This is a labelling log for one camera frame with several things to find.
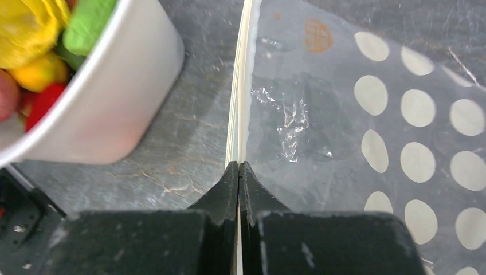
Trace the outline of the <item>pink toy peach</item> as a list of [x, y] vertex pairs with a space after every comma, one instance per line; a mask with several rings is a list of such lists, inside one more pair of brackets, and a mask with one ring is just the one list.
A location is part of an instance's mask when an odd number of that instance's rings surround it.
[[1, 122], [8, 120], [17, 110], [20, 90], [16, 81], [1, 70]]

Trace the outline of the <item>yellow toy lemon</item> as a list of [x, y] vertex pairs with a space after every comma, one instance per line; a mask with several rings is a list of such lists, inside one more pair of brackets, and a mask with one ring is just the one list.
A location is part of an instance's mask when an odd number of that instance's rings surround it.
[[21, 87], [35, 93], [42, 92], [51, 84], [66, 84], [69, 81], [68, 66], [52, 52], [7, 72]]

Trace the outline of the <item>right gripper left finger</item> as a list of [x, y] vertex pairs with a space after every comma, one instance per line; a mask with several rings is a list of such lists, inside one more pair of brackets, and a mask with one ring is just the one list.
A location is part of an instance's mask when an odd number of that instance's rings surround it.
[[238, 163], [231, 161], [219, 181], [191, 210], [207, 216], [199, 259], [199, 274], [232, 274], [237, 234]]

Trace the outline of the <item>green toy vegetable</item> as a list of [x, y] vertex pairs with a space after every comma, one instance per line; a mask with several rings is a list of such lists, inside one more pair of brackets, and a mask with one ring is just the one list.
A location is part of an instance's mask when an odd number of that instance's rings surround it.
[[65, 48], [78, 56], [87, 56], [95, 47], [108, 23], [117, 0], [77, 1], [68, 26], [63, 32]]

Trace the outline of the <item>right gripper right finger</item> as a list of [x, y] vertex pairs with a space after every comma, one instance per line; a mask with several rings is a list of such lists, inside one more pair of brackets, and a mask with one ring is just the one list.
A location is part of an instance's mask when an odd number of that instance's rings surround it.
[[259, 182], [247, 161], [239, 166], [239, 206], [243, 274], [262, 274], [257, 216], [288, 208]]

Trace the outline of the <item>clear polka dot zip bag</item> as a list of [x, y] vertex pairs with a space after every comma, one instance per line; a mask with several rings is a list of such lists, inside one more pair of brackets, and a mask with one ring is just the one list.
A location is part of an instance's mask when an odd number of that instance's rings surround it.
[[244, 1], [227, 162], [292, 210], [398, 216], [485, 273], [485, 2]]

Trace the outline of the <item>white plastic basket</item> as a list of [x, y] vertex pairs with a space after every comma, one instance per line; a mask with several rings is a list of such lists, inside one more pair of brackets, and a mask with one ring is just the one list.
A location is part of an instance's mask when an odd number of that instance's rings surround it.
[[119, 1], [91, 55], [44, 118], [1, 123], [1, 166], [22, 160], [109, 164], [139, 143], [185, 56], [159, 1]]

